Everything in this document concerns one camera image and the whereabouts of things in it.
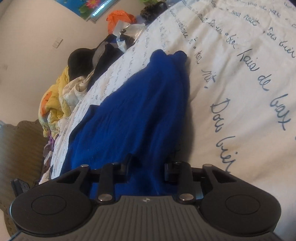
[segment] white bedsheet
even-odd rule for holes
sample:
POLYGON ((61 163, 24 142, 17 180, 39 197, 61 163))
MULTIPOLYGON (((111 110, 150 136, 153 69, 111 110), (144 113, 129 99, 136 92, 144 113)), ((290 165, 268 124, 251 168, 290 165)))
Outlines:
POLYGON ((176 159, 211 163, 274 195, 276 233, 296 238, 296 17, 283 0, 183 0, 154 21, 79 102, 52 158, 59 176, 71 131, 151 53, 184 51, 190 63, 186 127, 176 159))

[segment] blue fleece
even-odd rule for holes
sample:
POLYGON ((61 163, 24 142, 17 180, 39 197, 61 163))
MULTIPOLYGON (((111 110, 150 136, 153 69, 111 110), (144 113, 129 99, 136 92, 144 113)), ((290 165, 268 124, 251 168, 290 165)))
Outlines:
MULTIPOLYGON (((174 151, 183 126, 189 93, 187 56, 155 51, 146 68, 130 77, 100 106, 91 105, 72 131, 61 174, 81 164, 102 168, 137 157, 127 184, 116 184, 121 195, 168 195, 175 188, 163 183, 163 167, 174 151)), ((90 197, 94 197, 93 185, 90 197)))

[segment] light switch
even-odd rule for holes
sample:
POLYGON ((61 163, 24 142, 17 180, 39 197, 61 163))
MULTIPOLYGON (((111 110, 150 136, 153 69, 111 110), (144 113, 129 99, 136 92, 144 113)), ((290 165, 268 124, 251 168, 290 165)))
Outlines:
POLYGON ((58 48, 62 41, 63 39, 58 37, 52 46, 58 48))

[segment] round black pad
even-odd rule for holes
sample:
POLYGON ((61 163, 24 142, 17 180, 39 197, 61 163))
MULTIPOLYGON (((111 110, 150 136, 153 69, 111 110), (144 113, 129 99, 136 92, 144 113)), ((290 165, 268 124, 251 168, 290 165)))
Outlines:
POLYGON ((200 205, 213 227, 236 236, 255 236, 272 231, 281 215, 279 202, 252 185, 223 183, 207 193, 200 205))
POLYGON ((68 233, 85 222, 91 211, 88 197, 65 183, 45 183, 30 189, 10 208, 16 225, 35 236, 68 233))
POLYGON ((64 210, 67 203, 62 197, 47 195, 38 197, 32 203, 32 209, 41 215, 54 215, 64 210))
POLYGON ((247 195, 235 195, 226 200, 226 207, 237 214, 247 215, 258 211, 260 203, 247 195))

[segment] black fabric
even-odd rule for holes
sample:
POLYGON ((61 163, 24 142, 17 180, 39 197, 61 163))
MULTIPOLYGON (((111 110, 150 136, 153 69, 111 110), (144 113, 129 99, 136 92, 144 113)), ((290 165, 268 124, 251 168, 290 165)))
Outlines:
MULTIPOLYGON (((99 45, 103 43, 116 43, 116 36, 109 34, 99 45)), ((73 51, 68 58, 69 67, 69 80, 72 81, 80 76, 87 77, 89 73, 94 69, 92 58, 97 48, 87 49, 80 48, 73 51)))
POLYGON ((105 51, 103 55, 100 57, 98 64, 96 65, 94 74, 92 75, 89 84, 87 86, 87 91, 94 85, 96 80, 105 73, 108 68, 119 59, 120 56, 123 55, 123 52, 118 49, 114 48, 111 44, 105 45, 105 51))
POLYGON ((153 5, 146 6, 140 13, 140 16, 145 19, 145 24, 152 23, 159 15, 168 9, 166 3, 158 2, 153 5))

